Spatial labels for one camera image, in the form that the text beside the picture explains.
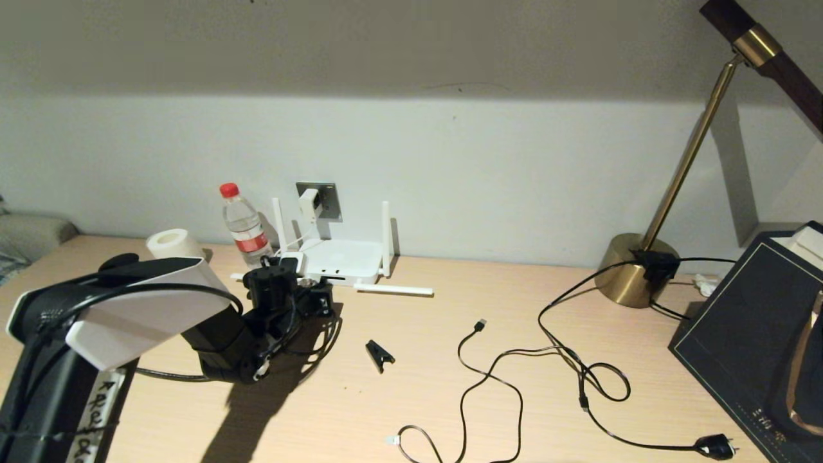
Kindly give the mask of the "white router with antennas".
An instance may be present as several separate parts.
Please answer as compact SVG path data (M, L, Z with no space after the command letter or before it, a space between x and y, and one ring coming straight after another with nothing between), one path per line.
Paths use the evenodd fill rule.
M391 278L397 257L395 224L388 201L381 203L380 223L378 241L301 237L297 240L301 244L299 249L289 250L291 245L282 245L273 258L265 258L264 264L278 266L280 254L297 251L305 254L305 273L298 275L300 282L313 278L317 282L327 280L331 284L353 287L365 293L434 296L434 289L431 287L379 284L380 278Z

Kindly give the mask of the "clear water bottle red cap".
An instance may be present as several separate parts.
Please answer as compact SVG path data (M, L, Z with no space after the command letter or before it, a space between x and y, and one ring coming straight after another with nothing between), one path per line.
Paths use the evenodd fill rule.
M250 269L264 265L265 258L273 255L273 247L264 231L258 210L241 196L238 185L224 183L219 187L224 201L222 219L244 263Z

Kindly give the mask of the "grey cushion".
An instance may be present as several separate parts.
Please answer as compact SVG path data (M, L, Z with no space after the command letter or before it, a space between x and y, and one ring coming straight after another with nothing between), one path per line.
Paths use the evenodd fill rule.
M69 220L44 215L0 215L0 257L31 264L78 235Z

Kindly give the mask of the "patterned grey fabric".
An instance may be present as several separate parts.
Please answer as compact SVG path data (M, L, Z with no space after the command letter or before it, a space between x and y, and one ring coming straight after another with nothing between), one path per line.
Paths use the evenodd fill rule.
M0 255L0 287L7 284L14 276L30 266L27 260L6 255Z

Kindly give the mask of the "small black clip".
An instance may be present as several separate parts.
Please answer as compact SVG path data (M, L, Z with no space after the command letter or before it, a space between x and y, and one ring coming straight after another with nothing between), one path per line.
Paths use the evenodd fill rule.
M389 354L385 348L374 340L368 340L365 345L365 349L379 374L383 374L386 363L394 364L396 361L393 354Z

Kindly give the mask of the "dark gift bag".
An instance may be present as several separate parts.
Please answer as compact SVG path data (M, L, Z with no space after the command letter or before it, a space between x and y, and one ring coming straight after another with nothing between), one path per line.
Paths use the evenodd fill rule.
M823 463L823 271L764 232L670 350L770 463Z

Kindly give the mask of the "white power adapter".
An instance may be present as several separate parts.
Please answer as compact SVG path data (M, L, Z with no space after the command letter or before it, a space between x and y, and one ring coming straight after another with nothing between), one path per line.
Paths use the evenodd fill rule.
M300 211L306 222L315 224L321 214L321 195L317 188L306 188L298 200Z

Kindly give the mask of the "brass desk lamp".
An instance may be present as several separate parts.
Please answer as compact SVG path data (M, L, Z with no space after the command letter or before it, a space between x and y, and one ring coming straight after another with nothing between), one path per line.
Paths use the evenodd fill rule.
M823 141L823 92L782 44L738 0L706 0L700 14L728 42L732 56L718 74L647 230L642 234L623 233L612 237L594 275L597 290L624 307L652 307L684 262L659 234L738 68L753 69L778 85L812 134Z

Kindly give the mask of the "grey wall power socket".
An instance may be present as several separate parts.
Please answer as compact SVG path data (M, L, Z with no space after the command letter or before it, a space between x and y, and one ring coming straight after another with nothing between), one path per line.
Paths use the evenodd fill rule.
M318 219L341 222L341 206L338 197L338 188L334 183L297 182L298 196L306 188L317 188L321 195L321 214Z

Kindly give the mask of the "white box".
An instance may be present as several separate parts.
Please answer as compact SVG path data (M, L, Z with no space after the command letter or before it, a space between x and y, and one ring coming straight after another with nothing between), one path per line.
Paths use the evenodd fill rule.
M793 235L772 237L773 241L823 271L823 224L808 222Z

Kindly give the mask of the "white toilet paper roll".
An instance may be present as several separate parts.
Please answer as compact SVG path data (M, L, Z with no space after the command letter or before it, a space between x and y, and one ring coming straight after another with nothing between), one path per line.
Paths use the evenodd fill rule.
M146 247L156 259L173 257L205 259L202 246L190 231L182 228L157 232L146 240Z

